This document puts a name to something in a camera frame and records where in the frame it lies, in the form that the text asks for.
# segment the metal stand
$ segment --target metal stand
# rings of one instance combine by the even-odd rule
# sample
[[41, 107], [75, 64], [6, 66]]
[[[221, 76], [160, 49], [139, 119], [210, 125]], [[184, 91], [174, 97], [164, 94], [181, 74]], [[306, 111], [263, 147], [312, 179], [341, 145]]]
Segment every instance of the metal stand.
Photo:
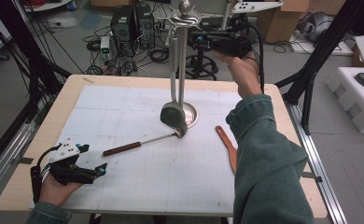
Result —
[[342, 41], [345, 32], [354, 24], [363, 11], [364, 1], [346, 1], [304, 67], [291, 77], [275, 83], [278, 88], [293, 83], [289, 91], [283, 95], [284, 100], [292, 105], [297, 105], [299, 98], [305, 92], [301, 126], [306, 134], [310, 134], [309, 118], [315, 77], [322, 65]]

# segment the white box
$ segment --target white box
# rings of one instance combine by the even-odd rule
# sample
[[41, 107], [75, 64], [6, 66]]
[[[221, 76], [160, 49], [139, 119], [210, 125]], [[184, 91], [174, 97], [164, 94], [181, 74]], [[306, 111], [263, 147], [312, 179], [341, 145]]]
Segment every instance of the white box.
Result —
[[364, 73], [364, 68], [341, 67], [327, 85], [355, 126], [364, 133], [364, 87], [354, 79], [359, 73]]

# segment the person's left hand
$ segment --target person's left hand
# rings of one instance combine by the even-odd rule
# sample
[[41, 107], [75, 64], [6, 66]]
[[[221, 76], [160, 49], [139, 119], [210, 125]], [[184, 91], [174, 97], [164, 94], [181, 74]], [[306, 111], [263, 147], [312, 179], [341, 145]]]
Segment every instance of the person's left hand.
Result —
[[45, 181], [43, 181], [39, 201], [61, 206], [68, 200], [69, 196], [82, 185], [83, 184], [72, 182], [62, 185], [54, 179], [51, 174], [48, 174]]

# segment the white grid paper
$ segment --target white grid paper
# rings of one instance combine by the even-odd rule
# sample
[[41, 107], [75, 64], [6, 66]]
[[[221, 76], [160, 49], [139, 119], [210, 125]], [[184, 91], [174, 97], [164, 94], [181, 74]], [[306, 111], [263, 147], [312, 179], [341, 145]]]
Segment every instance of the white grid paper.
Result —
[[185, 91], [199, 121], [182, 139], [169, 137], [102, 158], [112, 147], [171, 133], [161, 123], [169, 90], [87, 86], [63, 127], [59, 142], [89, 144], [77, 165], [93, 169], [108, 162], [107, 173], [74, 193], [64, 208], [97, 213], [232, 214], [234, 175], [228, 150], [215, 127], [240, 100], [236, 92]]

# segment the metal rod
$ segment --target metal rod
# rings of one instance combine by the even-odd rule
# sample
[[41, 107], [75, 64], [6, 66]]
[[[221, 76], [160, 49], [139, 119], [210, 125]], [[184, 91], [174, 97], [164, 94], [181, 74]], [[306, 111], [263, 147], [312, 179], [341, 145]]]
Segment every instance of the metal rod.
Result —
[[226, 30], [226, 22], [228, 21], [230, 9], [231, 9], [231, 0], [227, 0], [225, 11], [223, 12], [222, 26], [220, 27], [220, 30]]
[[166, 134], [166, 135], [163, 135], [163, 136], [157, 137], [157, 138], [152, 138], [152, 139], [149, 139], [149, 140], [143, 141], [143, 142], [141, 142], [141, 145], [143, 145], [143, 144], [145, 144], [145, 143], [149, 143], [149, 142], [154, 142], [154, 141], [160, 140], [160, 139], [162, 139], [162, 138], [171, 137], [171, 136], [176, 136], [176, 133], [169, 133], [169, 134]]
[[175, 84], [175, 73], [178, 67], [178, 39], [170, 36], [170, 79], [171, 79], [171, 99], [176, 102], [176, 84]]
[[179, 58], [179, 105], [183, 108], [183, 94], [186, 74], [186, 46], [188, 44], [188, 28], [181, 27], [181, 52]]

